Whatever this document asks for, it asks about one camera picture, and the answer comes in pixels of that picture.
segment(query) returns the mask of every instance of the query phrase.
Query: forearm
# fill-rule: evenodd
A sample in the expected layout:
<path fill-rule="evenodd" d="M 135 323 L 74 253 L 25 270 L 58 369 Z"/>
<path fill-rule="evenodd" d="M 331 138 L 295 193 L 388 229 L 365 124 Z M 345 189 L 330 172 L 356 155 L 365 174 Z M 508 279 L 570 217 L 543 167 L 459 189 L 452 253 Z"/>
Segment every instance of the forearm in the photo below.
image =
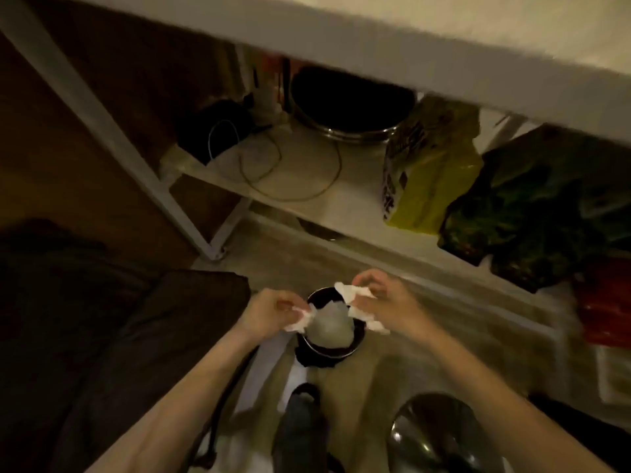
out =
<path fill-rule="evenodd" d="M 611 470 L 439 327 L 424 345 L 517 473 Z"/>
<path fill-rule="evenodd" d="M 230 330 L 88 472 L 177 471 L 233 372 L 255 346 L 239 327 Z"/>

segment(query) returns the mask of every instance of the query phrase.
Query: floor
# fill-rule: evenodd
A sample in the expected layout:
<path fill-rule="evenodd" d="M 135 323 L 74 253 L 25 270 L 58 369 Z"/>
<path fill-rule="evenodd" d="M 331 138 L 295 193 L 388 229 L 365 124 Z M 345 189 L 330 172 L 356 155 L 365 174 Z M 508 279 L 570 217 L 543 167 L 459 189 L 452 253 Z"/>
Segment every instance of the floor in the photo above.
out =
<path fill-rule="evenodd" d="M 350 282 L 369 266 L 244 221 L 229 241 L 228 254 L 221 262 L 199 260 L 193 267 L 247 276 L 253 290 L 291 289 L 307 297 L 336 281 Z M 582 342 L 571 343 L 565 359 L 571 371 L 569 384 L 559 385 L 558 363 L 548 339 L 520 331 L 491 315 L 463 309 L 437 294 L 416 293 L 438 322 L 518 392 L 536 390 L 558 398 L 557 392 L 564 391 L 569 404 L 607 421 L 631 426 L 631 408 L 599 401 L 593 350 Z M 270 470 L 271 442 L 281 416 L 278 403 L 292 372 L 294 342 L 295 339 L 289 340 L 252 412 L 236 418 L 225 415 L 228 418 L 223 420 L 222 441 L 239 436 L 249 456 L 244 462 L 241 453 L 238 467 L 219 460 L 219 470 Z M 433 360 L 396 335 L 369 333 L 354 355 L 334 369 L 310 370 L 307 377 L 322 391 L 323 409 L 331 422 L 329 450 L 348 473 L 385 473 L 383 435 L 397 409 L 423 390 L 452 391 Z"/>

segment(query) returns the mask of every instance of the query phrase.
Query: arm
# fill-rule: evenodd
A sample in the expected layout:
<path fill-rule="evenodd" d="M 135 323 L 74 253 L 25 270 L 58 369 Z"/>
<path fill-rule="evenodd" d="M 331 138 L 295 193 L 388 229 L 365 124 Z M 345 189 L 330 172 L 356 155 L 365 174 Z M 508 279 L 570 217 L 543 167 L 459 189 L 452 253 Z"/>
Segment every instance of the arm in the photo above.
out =
<path fill-rule="evenodd" d="M 298 295 L 265 289 L 250 299 L 228 331 L 173 389 L 120 437 L 88 473 L 178 471 L 241 360 L 258 343 L 297 322 Z"/>
<path fill-rule="evenodd" d="M 355 307 L 373 313 L 387 328 L 405 334 L 437 358 L 515 471 L 612 473 L 435 324 L 400 280 L 371 269 L 359 274 L 353 285 L 368 285 L 377 296 L 358 296 L 353 302 Z"/>

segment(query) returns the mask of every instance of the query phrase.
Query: black bowl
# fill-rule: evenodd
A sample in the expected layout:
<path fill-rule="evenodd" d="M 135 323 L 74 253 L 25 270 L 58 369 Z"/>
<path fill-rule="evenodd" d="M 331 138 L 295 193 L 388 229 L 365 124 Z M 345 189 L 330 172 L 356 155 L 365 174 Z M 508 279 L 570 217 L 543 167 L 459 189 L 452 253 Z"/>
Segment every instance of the black bowl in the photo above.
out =
<path fill-rule="evenodd" d="M 335 290 L 335 287 L 324 287 L 313 292 L 308 303 L 314 305 L 316 309 L 324 308 L 329 302 L 343 302 L 342 296 Z M 357 350 L 359 344 L 363 341 L 366 329 L 366 323 L 353 318 L 355 329 L 353 332 L 353 341 L 348 347 L 340 349 L 326 349 L 314 343 L 311 343 L 303 334 L 298 334 L 298 347 L 296 348 L 296 357 L 304 366 L 332 367 L 341 362 L 344 358 L 351 355 Z"/>

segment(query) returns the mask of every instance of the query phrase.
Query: white shelf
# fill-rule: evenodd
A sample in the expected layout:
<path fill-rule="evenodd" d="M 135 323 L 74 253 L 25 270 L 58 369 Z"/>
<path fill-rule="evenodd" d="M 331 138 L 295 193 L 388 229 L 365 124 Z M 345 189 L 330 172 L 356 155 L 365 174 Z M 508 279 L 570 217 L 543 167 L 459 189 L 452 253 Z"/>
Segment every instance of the white shelf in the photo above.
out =
<path fill-rule="evenodd" d="M 502 116 L 485 113 L 482 120 L 493 127 Z M 527 123 L 520 133 L 535 125 Z M 450 274 L 467 278 L 547 310 L 556 310 L 558 298 L 540 292 L 535 296 L 494 276 L 486 264 L 475 267 L 443 251 L 437 237 L 418 234 L 387 226 L 383 222 L 381 180 L 384 146 L 361 147 L 339 143 L 342 171 L 339 178 L 323 194 L 300 202 L 283 202 L 279 198 L 308 197 L 325 188 L 338 168 L 335 144 L 303 126 L 275 128 L 271 133 L 283 159 L 271 174 L 254 185 L 242 181 L 239 156 L 244 173 L 251 179 L 269 170 L 278 158 L 274 144 L 266 134 L 246 139 L 238 146 L 222 153 L 217 159 L 202 165 L 179 147 L 174 146 L 162 163 L 244 197 L 253 198 L 268 206 L 286 211 L 307 221 L 356 238 L 383 250 L 426 263 Z M 492 138 L 492 133 L 483 130 Z"/>
<path fill-rule="evenodd" d="M 631 0 L 82 0 L 631 143 Z"/>

